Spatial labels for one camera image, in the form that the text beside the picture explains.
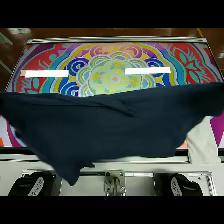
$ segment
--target white rectangle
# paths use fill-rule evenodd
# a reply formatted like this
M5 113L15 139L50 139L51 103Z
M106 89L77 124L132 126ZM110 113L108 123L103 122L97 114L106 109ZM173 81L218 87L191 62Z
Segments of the white rectangle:
M25 70L22 72L25 78L31 77L68 77L68 70Z
M147 75L156 73L171 73L170 67L150 67L150 68L126 68L125 75Z

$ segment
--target brown floor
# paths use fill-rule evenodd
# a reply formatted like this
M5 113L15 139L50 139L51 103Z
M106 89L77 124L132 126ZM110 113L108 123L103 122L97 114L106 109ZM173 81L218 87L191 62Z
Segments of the brown floor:
M0 28L13 45L0 44L0 60L13 70L29 39L75 36L185 36L205 37L212 49L219 68L224 72L224 28L30 28L27 34L11 34L7 28ZM9 76L0 70L0 89L4 89Z

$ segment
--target white cloth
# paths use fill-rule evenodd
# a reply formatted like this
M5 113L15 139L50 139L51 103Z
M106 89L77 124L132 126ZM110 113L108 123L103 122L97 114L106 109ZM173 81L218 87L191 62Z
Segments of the white cloth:
M209 116L205 117L200 124L188 133L187 142L191 163L221 163Z

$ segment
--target dark blue cloth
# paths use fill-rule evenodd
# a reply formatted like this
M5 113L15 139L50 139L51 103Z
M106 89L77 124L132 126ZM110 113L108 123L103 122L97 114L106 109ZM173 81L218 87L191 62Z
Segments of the dark blue cloth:
M195 125L223 108L222 83L92 97L0 93L0 114L70 185L98 160L173 156Z

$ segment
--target colorful mandala pattern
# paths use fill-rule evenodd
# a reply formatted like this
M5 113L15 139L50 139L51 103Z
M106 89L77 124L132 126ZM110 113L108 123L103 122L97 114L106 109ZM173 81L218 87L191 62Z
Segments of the colorful mandala pattern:
M170 67L171 73L124 74L125 68L147 67ZM27 79L20 76L21 70L44 69L69 70L69 77ZM85 97L219 81L222 81L221 74L208 46L203 43L34 44L26 47L7 91ZM8 134L0 136L0 144L24 146L15 137L14 129L9 124L4 125L7 126L4 133Z

